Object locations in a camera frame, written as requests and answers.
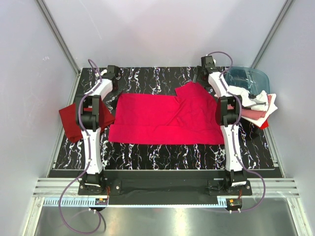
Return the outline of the bright pink-red t-shirt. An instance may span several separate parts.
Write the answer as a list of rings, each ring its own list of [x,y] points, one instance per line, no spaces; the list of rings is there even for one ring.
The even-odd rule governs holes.
[[[175,92],[175,96],[122,94],[108,140],[141,145],[222,145],[214,97],[193,82]]]

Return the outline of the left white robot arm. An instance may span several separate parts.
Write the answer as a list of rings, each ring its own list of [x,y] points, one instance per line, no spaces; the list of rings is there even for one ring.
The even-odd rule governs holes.
[[[97,83],[83,95],[75,97],[75,119],[81,130],[85,151],[85,167],[79,176],[82,184],[102,188],[103,165],[100,158],[101,125],[105,122],[103,99],[118,89],[119,67],[109,65]]]

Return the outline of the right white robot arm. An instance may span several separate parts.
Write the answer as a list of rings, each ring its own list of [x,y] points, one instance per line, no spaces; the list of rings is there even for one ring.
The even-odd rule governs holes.
[[[241,160],[239,144],[242,97],[231,92],[223,76],[228,69],[222,72],[217,69],[216,60],[213,58],[214,54],[226,55],[230,62],[233,62],[232,57],[227,53],[220,51],[209,53],[201,58],[201,65],[197,67],[193,82],[195,83],[199,79],[208,82],[218,97],[215,118],[223,134],[226,154],[222,189],[230,193],[234,189],[245,186],[247,182],[246,168]]]

